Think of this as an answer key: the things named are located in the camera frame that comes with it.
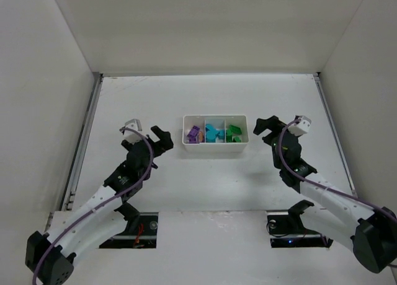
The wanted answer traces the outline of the long green lego plate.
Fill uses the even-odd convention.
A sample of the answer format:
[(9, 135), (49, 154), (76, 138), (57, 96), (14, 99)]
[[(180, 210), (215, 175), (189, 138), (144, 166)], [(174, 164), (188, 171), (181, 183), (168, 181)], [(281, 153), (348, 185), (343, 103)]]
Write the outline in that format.
[(233, 133), (237, 135), (242, 135), (242, 130), (240, 127), (235, 126), (235, 125), (229, 125), (228, 129)]

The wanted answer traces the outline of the purple lego plate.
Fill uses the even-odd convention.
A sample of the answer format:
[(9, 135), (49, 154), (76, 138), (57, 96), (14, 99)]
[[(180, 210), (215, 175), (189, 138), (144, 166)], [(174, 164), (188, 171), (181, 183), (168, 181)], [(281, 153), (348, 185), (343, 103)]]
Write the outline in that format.
[(198, 126), (193, 125), (193, 127), (190, 129), (189, 133), (187, 134), (188, 140), (193, 140), (197, 139), (197, 136), (200, 132), (200, 128)]

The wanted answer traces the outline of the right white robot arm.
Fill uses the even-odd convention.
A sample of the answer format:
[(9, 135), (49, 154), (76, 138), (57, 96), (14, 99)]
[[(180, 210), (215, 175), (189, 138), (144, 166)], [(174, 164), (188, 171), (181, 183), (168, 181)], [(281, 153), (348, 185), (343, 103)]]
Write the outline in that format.
[(301, 157), (299, 138), (308, 133), (311, 120), (296, 116), (286, 124), (277, 116), (259, 118), (253, 133), (272, 148), (274, 167), (281, 180), (305, 197), (288, 209), (286, 224), (277, 237), (313, 231), (350, 250), (372, 273), (396, 267), (396, 215), (386, 207), (344, 193), (329, 183)]

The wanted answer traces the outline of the purple curved lego brick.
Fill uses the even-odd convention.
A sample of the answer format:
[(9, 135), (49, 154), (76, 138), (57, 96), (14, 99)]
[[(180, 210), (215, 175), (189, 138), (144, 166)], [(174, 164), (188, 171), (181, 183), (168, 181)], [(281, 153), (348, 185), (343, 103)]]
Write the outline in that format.
[(198, 143), (198, 140), (197, 140), (197, 138), (189, 138), (189, 139), (188, 139), (188, 143), (189, 143), (189, 144), (197, 144), (197, 143)]

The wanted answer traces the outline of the small teal lego brick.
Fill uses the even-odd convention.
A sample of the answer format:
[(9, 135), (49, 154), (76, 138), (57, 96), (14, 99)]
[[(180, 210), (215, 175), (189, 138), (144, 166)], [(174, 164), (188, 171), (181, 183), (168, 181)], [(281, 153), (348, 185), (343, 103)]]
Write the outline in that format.
[(218, 130), (216, 134), (216, 138), (219, 142), (225, 142), (225, 131), (224, 130)]

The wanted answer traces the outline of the teal rounded lego brick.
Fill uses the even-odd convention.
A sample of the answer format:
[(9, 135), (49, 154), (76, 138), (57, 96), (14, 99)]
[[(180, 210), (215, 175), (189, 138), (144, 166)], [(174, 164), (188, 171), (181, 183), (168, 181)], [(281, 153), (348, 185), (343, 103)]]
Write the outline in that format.
[(216, 134), (215, 133), (205, 133), (205, 142), (206, 143), (216, 143)]

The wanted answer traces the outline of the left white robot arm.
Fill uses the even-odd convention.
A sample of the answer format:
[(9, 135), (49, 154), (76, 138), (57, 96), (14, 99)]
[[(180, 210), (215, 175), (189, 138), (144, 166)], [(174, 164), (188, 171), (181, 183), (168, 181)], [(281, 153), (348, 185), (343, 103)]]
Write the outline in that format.
[(123, 232), (139, 216), (128, 201), (157, 167), (154, 159), (174, 143), (170, 132), (158, 126), (151, 127), (156, 141), (127, 126), (120, 131), (126, 159), (64, 223), (45, 233), (35, 231), (27, 239), (25, 265), (33, 274), (32, 284), (64, 284), (88, 251)]

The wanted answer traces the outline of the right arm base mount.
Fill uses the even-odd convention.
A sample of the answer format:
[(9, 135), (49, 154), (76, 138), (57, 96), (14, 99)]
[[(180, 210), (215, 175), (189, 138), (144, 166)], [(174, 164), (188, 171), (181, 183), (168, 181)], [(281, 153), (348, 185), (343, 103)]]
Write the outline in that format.
[(306, 210), (314, 211), (314, 203), (302, 200), (287, 210), (267, 213), (266, 229), (272, 248), (330, 248), (333, 240), (306, 228), (301, 220)]

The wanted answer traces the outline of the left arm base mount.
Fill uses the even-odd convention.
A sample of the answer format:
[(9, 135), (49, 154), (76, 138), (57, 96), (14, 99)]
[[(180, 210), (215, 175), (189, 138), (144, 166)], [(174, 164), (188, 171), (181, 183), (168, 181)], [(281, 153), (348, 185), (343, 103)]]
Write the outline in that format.
[(121, 233), (102, 243), (100, 249), (154, 249), (157, 246), (159, 213), (141, 213), (132, 205), (120, 208), (126, 225)]

